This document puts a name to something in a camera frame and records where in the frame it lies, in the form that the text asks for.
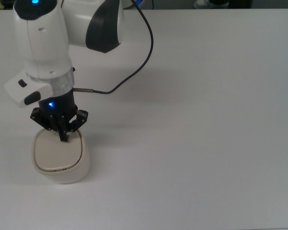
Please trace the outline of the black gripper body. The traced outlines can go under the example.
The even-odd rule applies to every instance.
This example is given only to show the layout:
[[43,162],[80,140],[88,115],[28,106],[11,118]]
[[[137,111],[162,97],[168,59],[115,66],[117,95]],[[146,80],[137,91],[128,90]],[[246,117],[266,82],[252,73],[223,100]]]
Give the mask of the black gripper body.
[[46,115],[75,115],[75,111],[77,110],[72,90],[61,96],[39,101],[38,105],[42,113]]

